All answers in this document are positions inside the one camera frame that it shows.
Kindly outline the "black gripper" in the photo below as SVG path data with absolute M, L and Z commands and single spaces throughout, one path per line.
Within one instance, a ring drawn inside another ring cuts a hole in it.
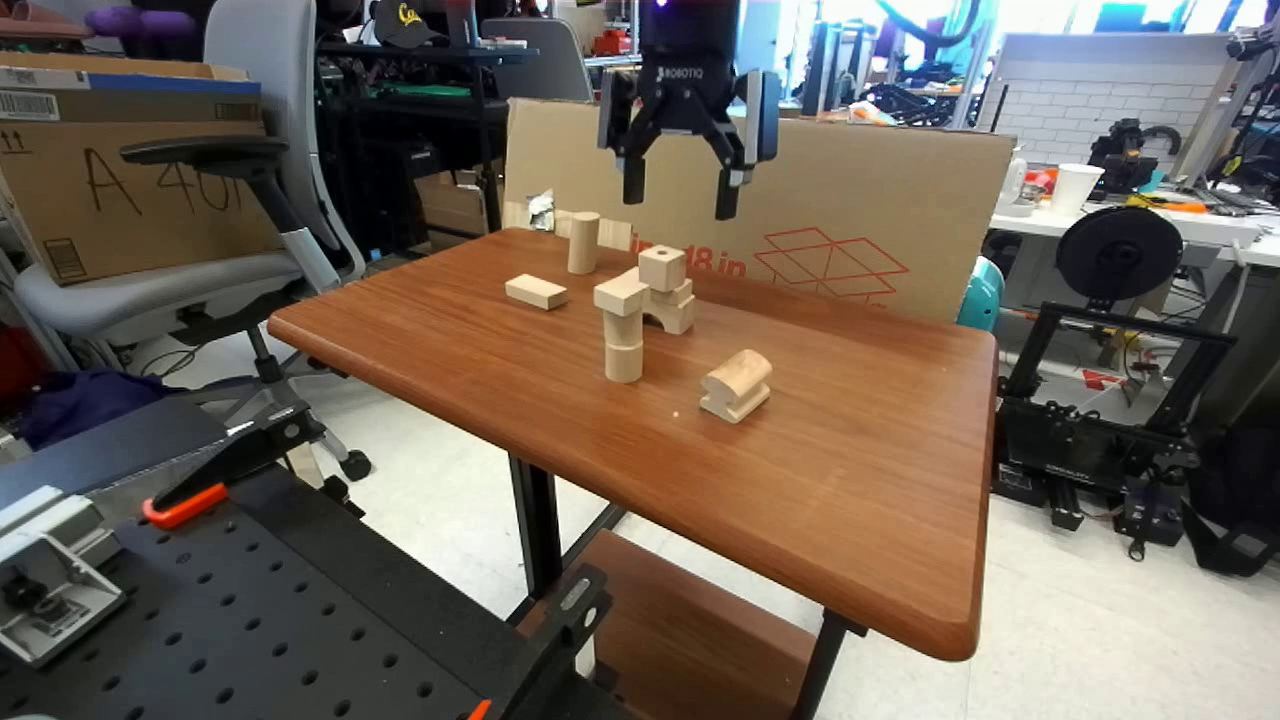
M 623 202 L 645 199 L 646 161 L 662 135 L 700 135 L 719 163 L 716 218 L 736 217 L 740 190 L 780 145 L 780 77 L 737 76 L 741 0 L 640 0 L 643 69 L 605 73 L 598 145 L 614 154 Z

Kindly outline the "wooden cube block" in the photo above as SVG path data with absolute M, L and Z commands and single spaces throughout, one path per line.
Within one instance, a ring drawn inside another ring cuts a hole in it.
M 680 290 L 687 270 L 686 252 L 664 245 L 654 245 L 637 255 L 639 281 L 653 293 L 671 293 Z

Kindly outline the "square wooden block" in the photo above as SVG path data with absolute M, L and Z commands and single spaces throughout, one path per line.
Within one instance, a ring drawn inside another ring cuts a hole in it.
M 596 284 L 593 302 L 611 315 L 630 316 L 643 311 L 649 291 L 650 286 L 640 278 L 640 268 L 632 266 L 621 275 Z

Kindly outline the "wooden arch block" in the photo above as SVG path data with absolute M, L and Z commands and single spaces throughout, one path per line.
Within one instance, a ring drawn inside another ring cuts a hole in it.
M 692 279 L 686 278 L 675 290 L 650 287 L 644 299 L 643 313 L 648 322 L 659 325 L 666 333 L 684 334 L 694 323 L 696 304 L 692 293 Z

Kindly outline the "flat rectangular wooden block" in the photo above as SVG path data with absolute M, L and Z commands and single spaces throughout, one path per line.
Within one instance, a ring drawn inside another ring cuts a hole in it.
M 541 311 L 550 311 L 568 302 L 570 292 L 561 284 L 544 281 L 535 275 L 521 274 L 504 284 L 506 295 Z

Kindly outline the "rounded wooden bridge block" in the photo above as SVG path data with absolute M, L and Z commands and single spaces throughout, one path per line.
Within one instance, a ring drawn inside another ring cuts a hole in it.
M 701 410 L 739 424 L 771 396 L 773 366 L 755 350 L 744 348 L 701 379 Z

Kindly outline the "large cardboard panel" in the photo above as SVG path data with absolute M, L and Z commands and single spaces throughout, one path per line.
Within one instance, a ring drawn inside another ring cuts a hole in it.
M 602 245 L 681 249 L 692 269 L 748 278 L 918 319 L 952 323 L 989 228 L 1014 141 L 972 131 L 783 119 L 780 154 L 716 218 L 718 167 L 698 136 L 645 156 L 645 199 L 622 201 L 614 156 L 596 146 L 595 106 L 509 102 L 506 222 L 594 211 Z

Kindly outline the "stack of wooden cylinder blocks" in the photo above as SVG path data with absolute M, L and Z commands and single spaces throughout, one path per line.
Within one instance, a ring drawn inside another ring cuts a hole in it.
M 603 310 L 602 318 L 607 379 L 621 384 L 639 380 L 644 366 L 644 314 Z

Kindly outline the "black baseball cap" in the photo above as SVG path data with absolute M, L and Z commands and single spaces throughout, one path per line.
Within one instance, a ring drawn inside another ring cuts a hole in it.
M 449 47 L 447 20 L 435 0 L 371 0 L 372 37 L 385 47 Z

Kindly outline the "white paper cup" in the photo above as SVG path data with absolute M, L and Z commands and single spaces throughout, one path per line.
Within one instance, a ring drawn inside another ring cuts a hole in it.
M 1060 164 L 1048 210 L 1057 217 L 1079 217 L 1103 173 L 1103 168 L 1091 164 Z

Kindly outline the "grey office chair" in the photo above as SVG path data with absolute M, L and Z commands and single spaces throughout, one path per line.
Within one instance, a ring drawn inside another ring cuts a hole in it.
M 340 220 L 323 209 L 317 22 L 317 0 L 214 0 L 204 64 L 243 70 L 260 85 L 264 135 L 174 138 L 122 150 L 129 163 L 174 161 L 243 182 L 278 234 L 276 251 L 59 286 L 28 250 L 33 261 L 13 281 L 17 306 L 69 340 L 108 347 L 168 336 L 200 348 L 243 334 L 253 350 L 253 374 L 188 389 L 184 397 L 215 407 L 228 425 L 251 404 L 273 411 L 301 404 L 294 383 L 325 375 L 326 368 L 303 352 L 275 357 L 262 324 L 279 309 L 358 279 L 365 268 Z

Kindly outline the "black 3d printer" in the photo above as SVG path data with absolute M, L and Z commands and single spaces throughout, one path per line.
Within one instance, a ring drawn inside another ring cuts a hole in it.
M 1083 304 L 1042 304 L 998 382 L 992 491 L 1044 510 L 1060 530 L 1082 527 L 1088 495 L 1135 562 L 1183 538 L 1179 495 L 1201 462 L 1190 423 L 1236 343 L 1193 322 L 1117 311 L 1169 284 L 1183 254 L 1178 228 L 1149 209 L 1103 208 L 1074 222 L 1055 265 Z M 1043 364 L 1062 331 L 1085 332 L 1103 350 L 1082 392 L 1044 389 Z

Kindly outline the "white desk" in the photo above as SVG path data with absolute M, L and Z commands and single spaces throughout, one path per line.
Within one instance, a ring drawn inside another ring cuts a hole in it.
M 991 217 L 989 228 L 993 231 L 1010 231 L 1021 234 L 1060 238 L 1085 214 L 1112 206 L 1116 206 L 1116 204 L 1085 202 L 1080 211 L 1069 217 L 1053 211 L 1047 204 L 1042 202 L 1025 217 L 1007 215 L 997 211 Z M 1240 251 L 1245 251 L 1263 238 L 1265 229 L 1268 231 L 1267 225 L 1254 218 L 1170 211 L 1160 208 L 1153 209 L 1153 213 L 1172 223 L 1185 243 L 1197 247 L 1221 250 L 1238 245 Z

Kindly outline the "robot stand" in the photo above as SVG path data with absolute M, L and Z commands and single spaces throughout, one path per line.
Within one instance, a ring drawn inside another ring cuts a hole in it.
M 0 650 L 0 720 L 456 720 L 497 689 L 521 635 L 369 528 L 332 478 L 283 459 L 173 530 L 142 502 L 224 439 L 165 400 L 0 462 L 0 510 L 51 486 L 122 543 L 124 605 L 47 666 Z M 589 676 L 561 720 L 626 720 Z

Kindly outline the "grey metal bracket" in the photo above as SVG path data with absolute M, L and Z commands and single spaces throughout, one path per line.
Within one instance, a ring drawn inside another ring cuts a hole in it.
M 100 568 L 122 551 L 86 497 L 42 486 L 0 510 L 0 650 L 47 666 L 125 602 Z

